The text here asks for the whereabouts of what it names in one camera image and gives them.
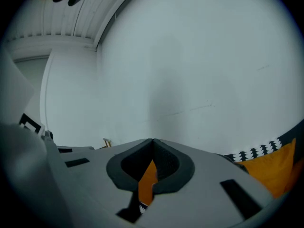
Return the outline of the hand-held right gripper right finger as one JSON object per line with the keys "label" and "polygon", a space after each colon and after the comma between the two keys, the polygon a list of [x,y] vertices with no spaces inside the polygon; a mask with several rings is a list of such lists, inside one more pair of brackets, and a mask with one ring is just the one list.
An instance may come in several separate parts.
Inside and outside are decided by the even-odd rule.
{"label": "hand-held right gripper right finger", "polygon": [[178,159],[178,169],[154,185],[154,199],[136,221],[142,228],[257,228],[267,218],[271,193],[224,157],[154,139]]}

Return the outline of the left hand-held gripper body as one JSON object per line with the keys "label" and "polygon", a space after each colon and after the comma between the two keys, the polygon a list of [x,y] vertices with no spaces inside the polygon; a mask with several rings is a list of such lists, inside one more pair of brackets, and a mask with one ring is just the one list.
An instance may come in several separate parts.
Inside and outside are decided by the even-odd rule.
{"label": "left hand-held gripper body", "polygon": [[3,228],[68,228],[70,215],[46,145],[19,121],[33,87],[0,51],[0,223]]}

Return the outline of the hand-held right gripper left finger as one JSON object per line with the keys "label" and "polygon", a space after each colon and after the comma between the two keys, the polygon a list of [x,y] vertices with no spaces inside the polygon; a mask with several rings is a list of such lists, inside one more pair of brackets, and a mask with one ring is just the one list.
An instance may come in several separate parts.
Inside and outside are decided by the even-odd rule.
{"label": "hand-held right gripper left finger", "polygon": [[157,207],[141,214],[138,182],[121,168],[123,157],[148,147],[141,139],[109,149],[60,154],[47,142],[47,160],[59,192],[58,215],[50,220],[60,228],[155,228]]}

